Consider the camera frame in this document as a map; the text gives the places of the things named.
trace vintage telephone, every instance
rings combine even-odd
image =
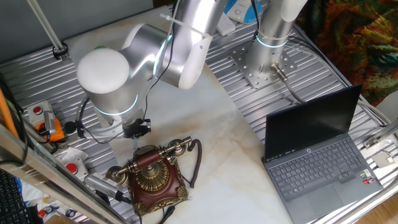
[[[153,145],[138,148],[133,159],[127,160],[123,167],[111,167],[106,177],[119,183],[127,183],[131,200],[143,216],[175,203],[188,199],[183,176],[177,158],[184,156],[198,146],[198,159],[190,187],[193,188],[201,161],[201,143],[187,137],[175,139],[167,147]]]

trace colorful fabric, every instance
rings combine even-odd
[[[309,0],[298,23],[370,104],[398,90],[398,0]]]

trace mounting plate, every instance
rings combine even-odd
[[[262,88],[271,84],[274,80],[277,80],[278,76],[269,70],[264,70],[262,73],[259,73],[258,68],[253,69],[246,65],[246,54],[250,46],[251,42],[239,45],[231,49],[229,55],[235,61],[235,64],[239,67],[240,71],[242,71],[249,83],[254,88]],[[282,52],[282,58],[282,65],[279,67],[286,75],[296,71],[296,64],[284,51]]]

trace laptop touchpad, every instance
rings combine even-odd
[[[331,185],[307,194],[307,198],[317,215],[331,212],[343,205],[335,188]]]

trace marble-pattern tabletop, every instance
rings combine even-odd
[[[166,7],[134,16],[66,41],[72,60],[78,61],[98,45],[119,50],[134,25],[146,22],[167,30],[169,23],[157,17],[170,14]],[[149,93],[147,117],[152,132],[138,146],[166,145],[191,136],[203,145],[203,157],[195,188],[187,189],[190,201],[176,206],[166,223],[291,223],[261,157],[264,145],[239,112],[217,78],[205,65],[190,90],[162,81]],[[132,157],[129,139],[111,142],[119,164]],[[178,159],[182,174],[192,178],[197,150]],[[143,216],[145,224],[160,222],[162,211]]]

